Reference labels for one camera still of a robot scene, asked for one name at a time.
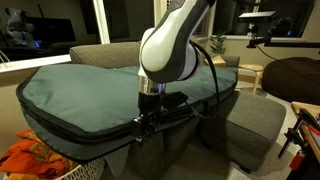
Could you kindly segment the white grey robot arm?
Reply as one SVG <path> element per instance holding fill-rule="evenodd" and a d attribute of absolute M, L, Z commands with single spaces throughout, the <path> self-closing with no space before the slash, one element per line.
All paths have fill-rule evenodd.
<path fill-rule="evenodd" d="M 139 52 L 140 114 L 131 121 L 132 134 L 143 141 L 160 127 L 160 112 L 187 102 L 181 92 L 167 94 L 166 85 L 194 76 L 209 58 L 193 34 L 215 0 L 172 0 L 156 27 L 145 31 Z"/>

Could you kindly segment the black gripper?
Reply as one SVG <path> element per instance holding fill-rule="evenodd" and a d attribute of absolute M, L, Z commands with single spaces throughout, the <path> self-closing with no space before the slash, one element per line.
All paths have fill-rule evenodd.
<path fill-rule="evenodd" d="M 160 126 L 161 113 L 173 111 L 187 99 L 188 96 L 181 91 L 157 95 L 140 93 L 138 97 L 140 114 L 131 121 L 131 132 L 135 140 L 142 142 L 154 134 Z"/>

